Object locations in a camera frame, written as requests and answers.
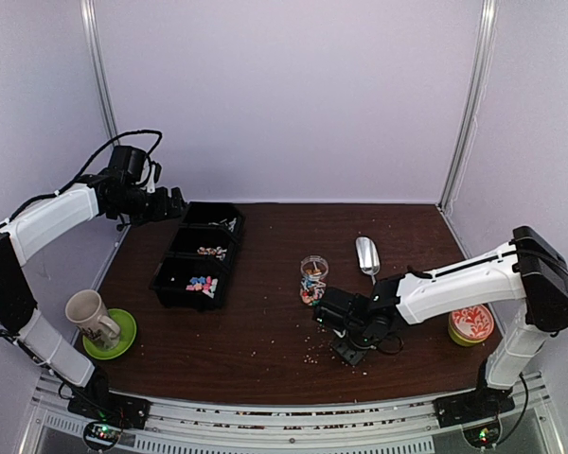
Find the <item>black three-compartment candy bin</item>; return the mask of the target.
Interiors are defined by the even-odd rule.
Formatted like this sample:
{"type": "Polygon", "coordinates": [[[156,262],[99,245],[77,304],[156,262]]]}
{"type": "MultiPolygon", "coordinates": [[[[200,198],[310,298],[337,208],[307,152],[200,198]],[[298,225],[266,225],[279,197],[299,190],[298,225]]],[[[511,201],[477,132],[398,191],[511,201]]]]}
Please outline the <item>black three-compartment candy bin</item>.
{"type": "Polygon", "coordinates": [[[232,203],[189,203],[150,289],[164,307],[223,307],[240,249],[245,216],[232,203]]]}

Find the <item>clear plastic jar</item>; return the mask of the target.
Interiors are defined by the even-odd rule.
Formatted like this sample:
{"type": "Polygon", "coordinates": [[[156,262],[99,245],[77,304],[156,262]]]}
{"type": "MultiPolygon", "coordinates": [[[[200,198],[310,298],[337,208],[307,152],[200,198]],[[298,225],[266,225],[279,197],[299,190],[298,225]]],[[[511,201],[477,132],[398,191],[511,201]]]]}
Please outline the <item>clear plastic jar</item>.
{"type": "Polygon", "coordinates": [[[320,255],[309,255],[300,263],[299,296],[306,306],[319,303],[326,289],[329,273],[328,261],[320,255]]]}

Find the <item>metal scoop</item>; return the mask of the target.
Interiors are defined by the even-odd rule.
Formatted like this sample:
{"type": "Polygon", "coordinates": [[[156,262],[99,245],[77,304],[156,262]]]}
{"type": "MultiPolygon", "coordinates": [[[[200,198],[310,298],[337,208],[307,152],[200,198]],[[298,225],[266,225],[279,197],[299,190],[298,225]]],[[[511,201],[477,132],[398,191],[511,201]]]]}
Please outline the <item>metal scoop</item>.
{"type": "Polygon", "coordinates": [[[381,261],[374,241],[367,236],[358,236],[355,240],[356,254],[361,271],[371,278],[373,285],[381,270],[381,261]]]}

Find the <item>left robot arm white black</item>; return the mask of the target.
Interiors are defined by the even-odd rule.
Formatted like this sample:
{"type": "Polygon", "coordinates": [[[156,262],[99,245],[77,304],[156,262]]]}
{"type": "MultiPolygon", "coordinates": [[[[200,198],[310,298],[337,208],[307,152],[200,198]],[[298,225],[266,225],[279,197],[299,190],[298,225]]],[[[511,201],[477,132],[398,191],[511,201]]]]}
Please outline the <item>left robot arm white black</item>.
{"type": "Polygon", "coordinates": [[[76,388],[81,405],[98,420],[117,401],[97,383],[96,367],[72,344],[61,311],[71,292],[95,282],[122,228],[178,218],[178,187],[159,185],[161,167],[149,152],[117,146],[102,170],[83,168],[63,188],[36,196],[0,222],[0,339],[76,388]]]}

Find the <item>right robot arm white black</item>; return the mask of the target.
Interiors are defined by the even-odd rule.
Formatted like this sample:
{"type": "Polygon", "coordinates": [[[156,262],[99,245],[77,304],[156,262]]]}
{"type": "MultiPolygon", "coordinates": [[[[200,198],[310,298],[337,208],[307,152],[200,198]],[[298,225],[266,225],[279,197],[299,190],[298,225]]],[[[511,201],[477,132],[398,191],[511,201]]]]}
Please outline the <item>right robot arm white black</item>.
{"type": "Polygon", "coordinates": [[[369,296],[327,288],[313,318],[360,357],[394,330],[458,309],[519,301],[521,306],[467,396],[472,416],[488,416],[503,401],[547,338],[568,328],[568,265],[529,226],[482,255],[430,271],[408,270],[376,281],[369,296]]]}

